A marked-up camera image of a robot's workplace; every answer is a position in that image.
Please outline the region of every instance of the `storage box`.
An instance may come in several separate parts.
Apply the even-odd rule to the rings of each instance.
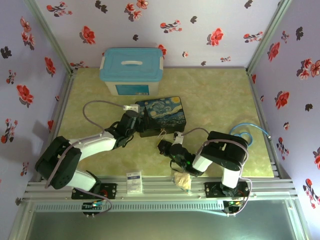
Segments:
[[[178,96],[137,101],[139,113],[143,117],[143,130],[140,137],[158,136],[163,130],[166,134],[183,132],[187,124],[181,99]]]
[[[164,58],[158,48],[109,48],[100,66],[100,79],[112,95],[156,96]]]

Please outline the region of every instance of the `floral wallpaper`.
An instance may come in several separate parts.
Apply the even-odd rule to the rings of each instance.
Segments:
[[[66,70],[23,0],[1,3],[0,32],[0,239],[7,240],[54,124]]]
[[[149,47],[163,51],[165,67],[202,68],[246,67],[279,0],[35,2],[71,67],[98,68],[111,47]]]
[[[314,240],[320,239],[319,11],[318,0],[292,1],[251,76]]]

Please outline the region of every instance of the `blue cable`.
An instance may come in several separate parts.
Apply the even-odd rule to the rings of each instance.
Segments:
[[[260,130],[268,137],[268,139],[271,138],[271,136],[269,135],[269,133],[267,133],[266,130],[264,130],[263,128],[255,125],[255,124],[253,124],[253,123],[249,123],[249,122],[240,123],[240,124],[234,126],[234,127],[230,130],[229,134],[231,135],[231,133],[232,133],[237,127],[244,126],[244,125],[250,125],[250,126],[256,127],[257,129],[260,129]],[[234,134],[234,136],[237,136],[237,137],[241,137],[241,138],[242,138],[242,135],[244,135],[244,134],[248,135],[249,138],[250,138],[250,142],[249,142],[249,144],[248,144],[248,147],[250,147],[250,146],[252,145],[252,143],[254,142],[254,139],[253,139],[252,135],[251,135],[249,132],[246,132],[246,131],[245,131],[245,132],[241,132],[241,133],[239,133],[239,134]]]

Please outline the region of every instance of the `blue lid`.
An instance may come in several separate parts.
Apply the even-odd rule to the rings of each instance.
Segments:
[[[159,82],[163,54],[158,48],[114,47],[104,53],[100,79],[104,82]]]

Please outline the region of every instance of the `starry night box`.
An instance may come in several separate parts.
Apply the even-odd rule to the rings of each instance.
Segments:
[[[158,136],[163,130],[166,134],[183,132],[187,124],[181,99],[178,96],[137,101],[139,113],[144,122],[141,138]]]

